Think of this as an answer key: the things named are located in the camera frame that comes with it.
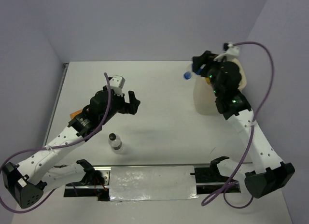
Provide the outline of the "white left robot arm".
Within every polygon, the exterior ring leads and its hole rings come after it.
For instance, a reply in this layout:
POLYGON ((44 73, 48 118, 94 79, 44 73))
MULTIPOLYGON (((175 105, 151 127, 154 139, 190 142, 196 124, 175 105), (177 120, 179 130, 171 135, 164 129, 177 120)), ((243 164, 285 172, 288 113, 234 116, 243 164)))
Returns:
POLYGON ((1 171, 5 188, 9 191, 21 212, 33 210, 44 193, 72 182, 91 184, 103 177, 85 159, 68 166, 56 167, 66 155, 85 144, 102 130, 114 115, 131 114, 138 111, 140 101, 129 91, 129 102, 125 101, 121 89, 104 86, 82 111, 69 121, 64 130, 46 146, 26 160, 14 164, 7 160, 1 171))

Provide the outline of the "clear bottle black cap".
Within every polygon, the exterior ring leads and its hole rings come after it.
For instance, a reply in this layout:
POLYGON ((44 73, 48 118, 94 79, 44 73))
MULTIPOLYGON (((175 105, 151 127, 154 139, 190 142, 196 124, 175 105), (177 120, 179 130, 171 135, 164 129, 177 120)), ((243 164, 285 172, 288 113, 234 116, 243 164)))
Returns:
POLYGON ((124 149, 123 142, 117 134, 115 133, 109 134, 108 144, 114 153, 121 154, 123 152, 124 149))

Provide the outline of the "small bottle yellow cap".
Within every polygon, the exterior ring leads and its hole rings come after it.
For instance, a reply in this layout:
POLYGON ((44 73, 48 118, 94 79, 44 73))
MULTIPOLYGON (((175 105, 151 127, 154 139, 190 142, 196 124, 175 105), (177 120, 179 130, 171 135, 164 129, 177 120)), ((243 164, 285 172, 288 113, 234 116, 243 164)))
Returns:
POLYGON ((207 84, 211 85, 210 79, 209 78, 205 78, 205 79, 206 79, 207 84))

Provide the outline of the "clear Pepsi-label bottle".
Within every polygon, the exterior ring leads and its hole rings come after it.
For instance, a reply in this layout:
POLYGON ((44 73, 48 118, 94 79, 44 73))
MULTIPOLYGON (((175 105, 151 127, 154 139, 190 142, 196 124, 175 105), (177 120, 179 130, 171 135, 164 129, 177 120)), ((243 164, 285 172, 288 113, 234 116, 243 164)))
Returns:
POLYGON ((188 65, 186 68, 186 72, 183 74, 184 79, 190 80, 192 78, 196 78, 201 75, 202 68, 197 70, 193 70, 193 64, 188 65))

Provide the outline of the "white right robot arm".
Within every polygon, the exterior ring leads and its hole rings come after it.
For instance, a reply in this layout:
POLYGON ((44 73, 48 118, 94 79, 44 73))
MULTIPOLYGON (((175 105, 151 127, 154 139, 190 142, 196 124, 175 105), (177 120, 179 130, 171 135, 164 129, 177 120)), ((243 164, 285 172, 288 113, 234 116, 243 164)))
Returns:
POLYGON ((232 177, 244 183, 245 190, 254 198, 261 198, 284 187, 295 173, 292 163, 285 163, 275 152, 256 121, 257 112, 240 90, 242 75, 235 62, 236 55, 217 55, 205 51, 192 58, 192 71, 205 78, 215 95, 218 113, 236 130, 245 144, 243 157, 250 156, 252 170, 242 169, 242 162, 236 163, 228 157, 219 157, 210 169, 210 176, 221 181, 228 169, 232 177))

